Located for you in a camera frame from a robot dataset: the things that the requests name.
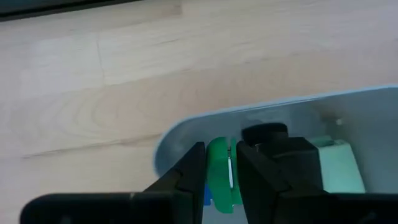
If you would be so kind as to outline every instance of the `wooden table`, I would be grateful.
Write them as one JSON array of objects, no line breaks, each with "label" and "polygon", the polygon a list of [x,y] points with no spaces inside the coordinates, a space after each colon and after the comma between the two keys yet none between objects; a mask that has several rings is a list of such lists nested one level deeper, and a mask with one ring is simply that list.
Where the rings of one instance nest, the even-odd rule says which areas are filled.
[{"label": "wooden table", "polygon": [[0,24],[0,223],[142,190],[192,114],[398,81],[395,0],[145,0]]}]

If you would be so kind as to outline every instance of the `white plastic container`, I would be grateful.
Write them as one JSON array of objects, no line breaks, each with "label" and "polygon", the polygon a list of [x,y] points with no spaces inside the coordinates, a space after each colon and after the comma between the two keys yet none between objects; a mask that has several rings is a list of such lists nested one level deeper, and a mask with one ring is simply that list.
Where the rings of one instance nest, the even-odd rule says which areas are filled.
[{"label": "white plastic container", "polygon": [[[330,135],[351,144],[367,192],[398,193],[398,88],[379,86],[358,91],[289,98],[228,108],[187,118],[167,131],[156,150],[159,175],[193,144],[219,136],[241,139],[241,130],[261,123],[284,123],[289,136]],[[204,223],[245,223],[243,209],[222,215],[205,208]]]}]

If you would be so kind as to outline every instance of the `green plastic piece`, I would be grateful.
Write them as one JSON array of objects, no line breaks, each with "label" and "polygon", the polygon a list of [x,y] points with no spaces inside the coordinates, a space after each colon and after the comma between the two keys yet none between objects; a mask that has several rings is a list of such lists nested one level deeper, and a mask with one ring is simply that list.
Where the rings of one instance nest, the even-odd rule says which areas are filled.
[{"label": "green plastic piece", "polygon": [[231,140],[233,188],[229,183],[228,148],[226,138],[220,137],[212,140],[206,150],[207,184],[216,209],[222,213],[233,213],[233,205],[242,204],[236,170],[235,139]]}]

